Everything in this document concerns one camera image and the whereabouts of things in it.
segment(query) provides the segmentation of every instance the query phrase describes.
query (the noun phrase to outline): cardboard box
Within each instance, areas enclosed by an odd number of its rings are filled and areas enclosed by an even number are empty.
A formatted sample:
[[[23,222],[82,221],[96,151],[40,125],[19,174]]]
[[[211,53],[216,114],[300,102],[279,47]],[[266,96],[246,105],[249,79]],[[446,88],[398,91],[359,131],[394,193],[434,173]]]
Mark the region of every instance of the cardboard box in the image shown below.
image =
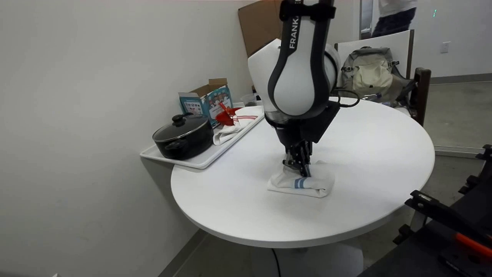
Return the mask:
[[[239,10],[248,57],[275,39],[282,39],[282,0],[262,0]]]
[[[217,127],[217,114],[223,110],[219,104],[232,108],[232,97],[228,87],[228,79],[211,79],[208,85],[200,87],[191,93],[180,93],[180,104],[183,113],[194,116],[205,116]]]

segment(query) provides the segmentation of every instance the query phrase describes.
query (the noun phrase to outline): small box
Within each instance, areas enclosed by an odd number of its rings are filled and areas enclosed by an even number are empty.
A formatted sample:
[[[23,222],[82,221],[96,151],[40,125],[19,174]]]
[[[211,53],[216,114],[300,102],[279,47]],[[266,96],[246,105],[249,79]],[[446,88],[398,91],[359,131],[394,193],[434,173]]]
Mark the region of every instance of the small box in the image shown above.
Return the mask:
[[[200,87],[191,93],[180,93],[180,104],[183,113],[205,116],[211,121],[212,127],[217,127],[219,124],[216,122],[216,117],[223,111],[220,104],[232,108],[228,79],[211,79],[205,87]]]

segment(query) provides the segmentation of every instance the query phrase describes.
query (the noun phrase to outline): white countertop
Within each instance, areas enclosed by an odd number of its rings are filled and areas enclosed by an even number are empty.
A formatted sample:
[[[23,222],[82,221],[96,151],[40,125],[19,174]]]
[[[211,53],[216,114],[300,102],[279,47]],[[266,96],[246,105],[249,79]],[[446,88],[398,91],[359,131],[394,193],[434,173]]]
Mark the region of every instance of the white countertop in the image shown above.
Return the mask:
[[[340,110],[320,142],[335,187],[326,199],[266,190],[285,157],[265,121],[206,171],[176,167],[172,194],[205,231],[262,248],[340,242],[386,224],[434,168],[428,133],[411,117],[371,102]]]

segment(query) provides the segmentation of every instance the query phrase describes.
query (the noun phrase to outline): black cooking pot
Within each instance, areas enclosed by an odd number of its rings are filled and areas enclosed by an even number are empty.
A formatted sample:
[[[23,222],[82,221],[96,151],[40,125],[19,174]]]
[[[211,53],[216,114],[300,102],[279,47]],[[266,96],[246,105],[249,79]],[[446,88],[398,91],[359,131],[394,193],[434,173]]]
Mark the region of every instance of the black cooking pot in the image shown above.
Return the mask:
[[[214,130],[205,117],[180,114],[172,117],[172,125],[160,128],[152,139],[160,153],[168,159],[192,159],[212,147]]]

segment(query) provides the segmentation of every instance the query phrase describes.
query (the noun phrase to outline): round white table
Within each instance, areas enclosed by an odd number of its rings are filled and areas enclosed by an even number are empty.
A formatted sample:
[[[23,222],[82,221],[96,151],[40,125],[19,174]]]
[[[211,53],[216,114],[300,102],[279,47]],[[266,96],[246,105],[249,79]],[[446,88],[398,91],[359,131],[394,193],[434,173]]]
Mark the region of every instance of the round white table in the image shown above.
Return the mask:
[[[202,230],[248,247],[309,248],[382,227],[428,182],[435,153],[428,133],[392,108],[340,110],[320,159],[335,176],[325,199],[268,191],[285,148],[265,121],[211,168],[176,167],[172,194]]]

